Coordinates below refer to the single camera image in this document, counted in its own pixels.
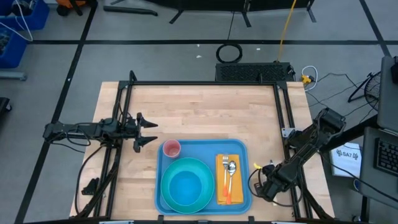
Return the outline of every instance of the white cable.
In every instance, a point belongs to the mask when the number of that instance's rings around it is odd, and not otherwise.
[[[312,65],[306,66],[306,67],[304,67],[304,68],[301,70],[301,76],[304,75],[304,70],[305,70],[306,68],[313,68],[313,69],[315,70],[315,84],[314,84],[311,88],[305,90],[305,91],[309,91],[309,90],[312,90],[313,88],[315,88],[316,85],[317,85],[317,83],[318,83],[318,70],[317,70],[317,68],[315,68],[315,67],[312,66]]]
[[[12,29],[12,28],[8,27],[7,25],[3,24],[2,22],[0,22],[0,24],[3,25],[5,28],[7,28],[7,29],[13,31],[14,33],[16,33],[17,35],[19,35],[20,37],[22,37],[24,40],[29,41],[29,42],[32,42],[32,41],[33,41],[32,33],[30,32],[30,29],[29,29],[29,27],[28,27],[27,24],[26,24],[24,14],[22,13],[22,8],[21,8],[21,6],[19,5],[19,1],[18,1],[18,0],[15,0],[15,1],[16,1],[17,5],[18,5],[19,12],[21,13],[22,20],[24,21],[24,24],[25,24],[25,26],[26,26],[26,29],[27,29],[27,31],[28,31],[28,33],[29,33],[30,40],[27,39],[26,37],[24,37],[23,35],[21,35],[20,33],[18,33],[17,31],[15,31],[14,29]]]

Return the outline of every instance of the keyboard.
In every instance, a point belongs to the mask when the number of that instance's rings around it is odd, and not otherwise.
[[[398,177],[398,146],[375,139],[374,167]]]

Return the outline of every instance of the blue bin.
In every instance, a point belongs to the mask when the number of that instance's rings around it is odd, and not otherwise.
[[[15,29],[22,30],[18,25],[14,16],[6,16],[10,13],[12,3],[14,0],[0,0],[0,22]],[[44,0],[37,0],[36,5],[33,8],[32,14],[29,16],[24,16],[27,26],[30,30],[40,30],[44,28],[45,22],[49,16],[50,8],[44,2]],[[18,22],[22,27],[25,27],[24,21],[21,16],[17,17]]]
[[[0,34],[5,30],[10,34],[10,39],[4,52],[0,54],[0,68],[16,68],[21,62],[27,41],[6,28],[0,28]]]

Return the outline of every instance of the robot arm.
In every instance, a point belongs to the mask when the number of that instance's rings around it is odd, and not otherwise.
[[[267,176],[267,181],[261,183],[261,188],[257,189],[259,196],[268,202],[273,202],[277,193],[286,192],[299,185],[297,177],[300,168],[330,139],[340,135],[345,126],[344,117],[325,108],[319,112],[311,126],[303,131],[293,130],[284,140],[284,147],[296,148],[298,149],[297,153],[276,167],[268,165],[262,168],[262,172]],[[302,192],[304,197],[313,199],[307,189],[302,189]]]
[[[113,118],[103,119],[98,123],[63,124],[57,122],[45,126],[43,138],[47,142],[62,139],[98,140],[109,145],[116,144],[118,139],[135,139],[134,151],[140,152],[141,147],[157,139],[157,137],[141,136],[141,128],[153,128],[157,124],[146,121],[141,113],[137,119],[127,118],[124,125]]]

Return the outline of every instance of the teal bowl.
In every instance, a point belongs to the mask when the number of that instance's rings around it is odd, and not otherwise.
[[[183,158],[173,162],[163,174],[160,191],[166,204],[182,214],[205,208],[215,190],[213,173],[198,159]]]

